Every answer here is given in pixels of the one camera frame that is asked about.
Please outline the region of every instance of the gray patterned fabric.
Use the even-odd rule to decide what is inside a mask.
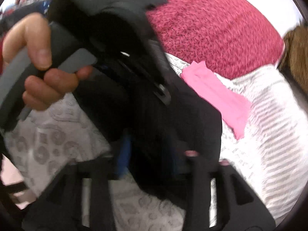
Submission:
[[[177,72],[188,64],[167,55]],[[233,81],[220,77],[232,91],[252,102],[245,137],[234,138],[223,122],[221,158],[227,158],[263,200],[277,222],[290,211],[308,179],[308,118],[287,81],[268,65]],[[72,94],[45,112],[32,112],[5,141],[13,160],[36,195],[70,158],[93,159],[109,145],[79,108]],[[169,201],[142,192],[132,176],[110,182],[117,227],[122,231],[181,230],[184,211]],[[84,224],[88,222],[89,182],[84,191]],[[211,225],[216,220],[212,182]]]

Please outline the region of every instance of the bed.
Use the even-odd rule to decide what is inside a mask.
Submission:
[[[281,37],[308,18],[304,0],[247,1],[267,18]],[[189,65],[174,55],[167,54],[167,57],[178,74]],[[308,102],[295,83],[276,70],[277,63],[273,64],[263,65],[235,79],[226,79],[217,74],[227,88],[244,95],[253,103],[252,115],[242,140],[236,141],[228,126],[223,126],[221,158],[229,159],[259,195],[275,218],[276,230],[306,230]],[[284,118],[284,115],[294,112],[296,117]],[[26,184],[36,195],[46,187],[67,157],[88,160],[109,149],[105,138],[80,110],[72,95],[67,95],[47,112],[30,115],[24,124],[35,126],[37,133],[27,132],[20,125],[7,136],[6,145]],[[72,130],[64,130],[67,126],[81,136],[83,131],[87,131],[88,137],[79,142],[65,142],[66,156],[61,156],[57,143],[64,143],[64,136],[67,139],[75,138]],[[290,129],[298,131],[289,135],[287,130]],[[38,151],[29,154],[27,136],[35,135],[39,136]],[[50,150],[41,148],[40,141],[53,143]],[[81,148],[87,146],[90,147],[89,152]],[[298,174],[298,177],[292,177],[292,174]],[[146,195],[129,173],[122,180],[113,181],[110,186],[119,230],[181,230],[184,211],[169,201],[159,201]],[[214,196],[213,182],[211,225],[215,224]],[[84,207],[87,209],[86,197]],[[87,222],[88,214],[85,211],[84,224]]]

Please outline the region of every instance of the fingernail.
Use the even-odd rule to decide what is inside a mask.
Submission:
[[[222,166],[229,166],[230,163],[227,159],[222,159],[221,161],[219,161],[219,163],[222,165]]]
[[[40,49],[37,52],[37,65],[42,69],[48,69],[51,66],[51,52],[49,49]]]
[[[4,67],[4,69],[5,69],[8,65],[9,65],[9,64],[8,64],[6,61],[3,62],[3,67]]]
[[[187,150],[187,151],[185,151],[185,155],[187,157],[197,157],[197,156],[199,156],[199,153],[197,151],[194,151],[194,150]]]

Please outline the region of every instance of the gray handle grip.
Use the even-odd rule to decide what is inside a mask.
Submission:
[[[52,66],[68,73],[93,65],[97,59],[82,48],[81,43],[65,28],[54,22],[50,23]],[[32,64],[27,48],[22,49],[0,76],[0,128],[10,130],[18,119],[25,119],[30,109],[24,108],[22,94],[28,76],[43,77],[44,72]]]

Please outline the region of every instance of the pink blanket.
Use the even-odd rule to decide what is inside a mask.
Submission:
[[[181,78],[196,93],[217,108],[222,119],[233,129],[237,140],[244,137],[244,129],[249,117],[251,102],[244,96],[227,89],[205,62],[193,62],[182,70]]]

